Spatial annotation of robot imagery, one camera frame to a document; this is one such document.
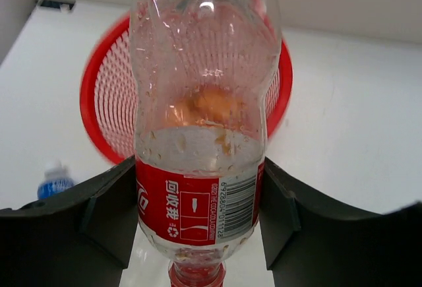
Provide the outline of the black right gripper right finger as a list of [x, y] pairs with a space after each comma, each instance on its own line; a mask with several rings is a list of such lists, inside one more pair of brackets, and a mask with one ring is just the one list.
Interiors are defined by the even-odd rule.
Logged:
[[421, 203], [369, 212], [265, 160], [259, 223], [276, 286], [421, 285]]

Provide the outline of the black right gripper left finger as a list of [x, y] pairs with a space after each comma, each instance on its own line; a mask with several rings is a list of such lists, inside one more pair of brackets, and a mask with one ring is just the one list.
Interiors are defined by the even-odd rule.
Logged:
[[135, 159], [1, 210], [2, 286], [118, 286], [138, 224]]

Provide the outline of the clear bottle blue label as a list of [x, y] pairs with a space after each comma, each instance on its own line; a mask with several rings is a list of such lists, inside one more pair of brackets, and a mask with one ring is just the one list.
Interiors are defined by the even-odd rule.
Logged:
[[38, 200], [46, 199], [75, 185], [76, 182], [70, 176], [68, 169], [60, 160], [54, 160], [45, 166], [44, 180], [38, 186], [37, 198]]

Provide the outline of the clear bottle red label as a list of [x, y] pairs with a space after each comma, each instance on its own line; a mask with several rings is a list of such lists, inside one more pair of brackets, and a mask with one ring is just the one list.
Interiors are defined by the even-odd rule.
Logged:
[[198, 127], [162, 130], [150, 150], [135, 150], [139, 224], [169, 259], [172, 286], [221, 286], [225, 260], [258, 222], [266, 146], [229, 156], [199, 145], [205, 136]]

